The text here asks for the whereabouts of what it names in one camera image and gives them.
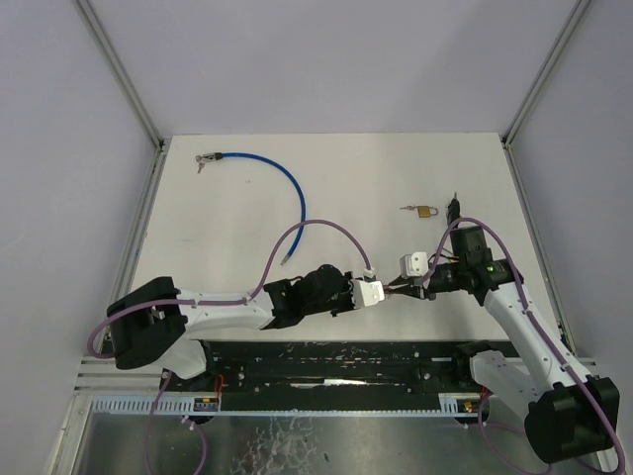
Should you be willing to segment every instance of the red wire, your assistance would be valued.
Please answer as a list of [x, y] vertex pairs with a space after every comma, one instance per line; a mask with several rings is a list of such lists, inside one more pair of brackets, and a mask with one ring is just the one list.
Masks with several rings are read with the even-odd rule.
[[220, 406], [221, 401], [222, 401], [222, 389], [224, 385], [225, 385], [225, 376], [222, 373], [219, 373], [218, 377], [216, 377], [216, 382], [214, 384], [214, 389], [216, 390], [216, 395], [218, 397], [218, 406]]

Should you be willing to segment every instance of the key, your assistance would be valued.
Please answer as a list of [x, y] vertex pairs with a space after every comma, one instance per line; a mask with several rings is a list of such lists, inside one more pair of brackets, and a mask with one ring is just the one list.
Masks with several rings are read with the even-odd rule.
[[417, 210], [417, 215], [420, 218], [430, 218], [431, 216], [437, 216], [439, 211], [434, 206], [426, 206], [426, 205], [409, 205], [401, 207], [401, 210]]

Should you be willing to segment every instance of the cable connector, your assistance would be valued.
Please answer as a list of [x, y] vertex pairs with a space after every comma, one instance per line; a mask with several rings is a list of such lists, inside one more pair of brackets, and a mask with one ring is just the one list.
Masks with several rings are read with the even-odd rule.
[[202, 155], [196, 155], [196, 161], [198, 162], [198, 173], [202, 171], [207, 163], [211, 163], [212, 161], [218, 161], [223, 159], [223, 155], [220, 151], [215, 151], [213, 153], [203, 153]]
[[376, 269], [374, 267], [370, 269], [363, 269], [363, 280], [365, 282], [373, 282], [376, 280]]

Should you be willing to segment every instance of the black linear rail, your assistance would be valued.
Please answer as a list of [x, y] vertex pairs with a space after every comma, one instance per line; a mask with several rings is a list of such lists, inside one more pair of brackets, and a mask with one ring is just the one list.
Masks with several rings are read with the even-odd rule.
[[[193, 380], [173, 377], [167, 391], [213, 392], [225, 378], [225, 411], [395, 411], [439, 409], [438, 393], [478, 393], [458, 381], [449, 358], [466, 341], [206, 343], [209, 371]], [[493, 345], [507, 357], [508, 341]], [[325, 380], [366, 385], [324, 386]]]

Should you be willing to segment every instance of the white table surface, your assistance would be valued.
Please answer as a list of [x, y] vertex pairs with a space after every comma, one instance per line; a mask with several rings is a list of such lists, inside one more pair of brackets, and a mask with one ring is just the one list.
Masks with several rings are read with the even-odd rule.
[[[252, 289], [275, 241], [300, 217], [297, 193], [272, 166], [242, 158], [208, 164], [195, 155], [242, 151], [286, 166], [301, 184], [308, 218], [335, 221], [365, 247], [379, 279], [399, 273], [399, 259], [430, 255], [446, 227], [454, 192], [462, 215], [478, 218], [503, 238], [545, 319], [555, 319], [516, 190], [496, 134], [354, 134], [177, 136], [168, 154], [139, 257], [133, 287], [170, 275], [179, 288], [205, 292]], [[440, 216], [420, 219], [405, 205], [430, 205]], [[309, 226], [281, 267], [294, 235], [282, 244], [268, 281], [330, 263], [359, 275], [363, 262], [339, 232]], [[489, 238], [495, 258], [500, 251]], [[434, 302], [395, 296], [376, 307], [306, 317], [281, 331], [222, 330], [214, 339], [442, 340], [506, 339], [465, 292]]]

